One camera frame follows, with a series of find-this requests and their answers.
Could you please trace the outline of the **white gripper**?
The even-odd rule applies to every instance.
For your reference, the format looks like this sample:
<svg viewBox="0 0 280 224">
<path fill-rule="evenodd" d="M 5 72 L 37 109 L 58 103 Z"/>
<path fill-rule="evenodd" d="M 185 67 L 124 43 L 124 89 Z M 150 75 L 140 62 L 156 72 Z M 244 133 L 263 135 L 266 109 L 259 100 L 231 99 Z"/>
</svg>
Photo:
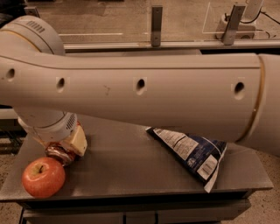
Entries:
<svg viewBox="0 0 280 224">
<path fill-rule="evenodd" d="M 24 130 L 45 142 L 60 142 L 60 145 L 67 151 L 83 157 L 88 147 L 84 129 L 77 122 L 75 113 L 58 112 L 49 115 L 28 115 L 18 118 L 19 124 Z"/>
</svg>

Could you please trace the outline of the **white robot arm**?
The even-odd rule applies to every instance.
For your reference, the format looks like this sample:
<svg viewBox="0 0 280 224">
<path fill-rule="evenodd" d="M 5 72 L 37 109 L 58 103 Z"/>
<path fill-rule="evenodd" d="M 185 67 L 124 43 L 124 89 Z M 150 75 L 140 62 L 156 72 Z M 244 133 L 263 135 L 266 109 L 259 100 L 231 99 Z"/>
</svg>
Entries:
<svg viewBox="0 0 280 224">
<path fill-rule="evenodd" d="M 68 57 L 56 31 L 0 31 L 0 103 L 46 142 L 78 114 L 197 134 L 280 155 L 279 58 L 268 54 Z"/>
</svg>

